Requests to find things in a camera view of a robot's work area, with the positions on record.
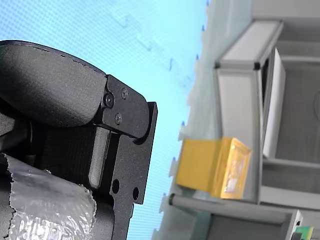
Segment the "yellow box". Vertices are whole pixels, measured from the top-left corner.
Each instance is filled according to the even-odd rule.
[[[175,182],[223,199],[242,199],[251,150],[236,138],[185,139]]]

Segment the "blue floor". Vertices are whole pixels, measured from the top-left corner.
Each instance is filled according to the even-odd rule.
[[[206,6],[206,0],[0,0],[0,40],[30,41],[75,55],[157,102],[144,205],[134,208],[128,240],[150,240],[160,226],[161,199],[181,147],[180,126],[188,120]]]

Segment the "gray tape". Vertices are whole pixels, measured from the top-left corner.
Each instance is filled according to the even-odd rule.
[[[96,202],[89,190],[6,156],[15,210],[7,240],[89,240]]]

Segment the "metal rod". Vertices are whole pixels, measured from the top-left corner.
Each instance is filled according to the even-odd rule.
[[[282,224],[287,219],[286,212],[277,212],[272,208],[268,209],[268,207],[249,203],[231,201],[216,203],[172,194],[169,198],[169,204],[175,207],[261,223]]]

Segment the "black foam pad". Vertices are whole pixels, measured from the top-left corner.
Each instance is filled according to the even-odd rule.
[[[93,119],[106,75],[67,53],[24,41],[0,41],[0,98],[53,127]]]

